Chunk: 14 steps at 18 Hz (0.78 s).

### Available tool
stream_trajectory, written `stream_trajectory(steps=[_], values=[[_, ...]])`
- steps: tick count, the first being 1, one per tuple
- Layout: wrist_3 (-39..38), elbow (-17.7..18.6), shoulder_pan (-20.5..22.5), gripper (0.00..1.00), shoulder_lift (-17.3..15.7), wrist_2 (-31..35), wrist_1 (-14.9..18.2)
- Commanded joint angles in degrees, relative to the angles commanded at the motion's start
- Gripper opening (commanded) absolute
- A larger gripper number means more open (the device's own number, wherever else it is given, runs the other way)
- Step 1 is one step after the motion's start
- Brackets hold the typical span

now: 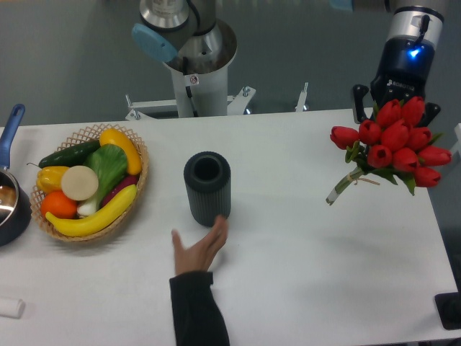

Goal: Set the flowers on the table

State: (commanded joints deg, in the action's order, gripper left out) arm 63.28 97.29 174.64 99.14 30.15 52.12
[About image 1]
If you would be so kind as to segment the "robot arm base with blue cap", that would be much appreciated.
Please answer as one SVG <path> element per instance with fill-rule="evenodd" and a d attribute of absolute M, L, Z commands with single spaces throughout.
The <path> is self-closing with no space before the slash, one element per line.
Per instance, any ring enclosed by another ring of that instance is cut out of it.
<path fill-rule="evenodd" d="M 141 1 L 136 45 L 150 58 L 183 74 L 208 74 L 231 63 L 235 32 L 217 18 L 215 1 Z"/>

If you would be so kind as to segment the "black sleeved forearm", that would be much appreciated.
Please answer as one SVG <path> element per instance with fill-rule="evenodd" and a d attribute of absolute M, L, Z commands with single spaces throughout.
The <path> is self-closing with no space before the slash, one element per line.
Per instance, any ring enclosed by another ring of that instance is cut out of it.
<path fill-rule="evenodd" d="M 211 291 L 213 274 L 193 271 L 169 279 L 177 345 L 229 345 L 223 315 Z"/>

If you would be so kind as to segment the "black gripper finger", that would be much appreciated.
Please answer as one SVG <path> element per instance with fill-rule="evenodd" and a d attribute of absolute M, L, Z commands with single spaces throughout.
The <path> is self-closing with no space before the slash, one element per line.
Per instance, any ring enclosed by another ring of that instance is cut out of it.
<path fill-rule="evenodd" d="M 368 95 L 370 88 L 363 84 L 355 84 L 352 87 L 353 114 L 356 124 L 362 124 L 366 120 L 373 119 L 374 110 L 367 115 L 364 109 L 364 98 Z"/>
<path fill-rule="evenodd" d="M 419 127 L 427 127 L 431 121 L 440 113 L 441 107 L 438 104 L 427 102 L 425 110 L 419 122 Z"/>

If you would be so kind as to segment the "bare human hand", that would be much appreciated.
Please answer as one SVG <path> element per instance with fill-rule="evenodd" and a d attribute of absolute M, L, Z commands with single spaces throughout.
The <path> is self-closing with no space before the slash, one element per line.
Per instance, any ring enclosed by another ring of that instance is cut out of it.
<path fill-rule="evenodd" d="M 188 248 L 183 245 L 179 232 L 173 229 L 171 237 L 175 276 L 188 272 L 207 272 L 216 254 L 227 242 L 228 229 L 227 219 L 224 216 L 217 216 L 208 234 Z"/>

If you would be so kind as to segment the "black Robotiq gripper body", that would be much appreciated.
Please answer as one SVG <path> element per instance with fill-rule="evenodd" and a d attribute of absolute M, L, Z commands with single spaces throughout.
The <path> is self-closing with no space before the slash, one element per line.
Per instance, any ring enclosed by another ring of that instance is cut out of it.
<path fill-rule="evenodd" d="M 425 42 L 417 45 L 403 37 L 387 41 L 376 76 L 370 83 L 377 106 L 382 107 L 392 99 L 425 98 L 432 61 L 433 47 Z"/>

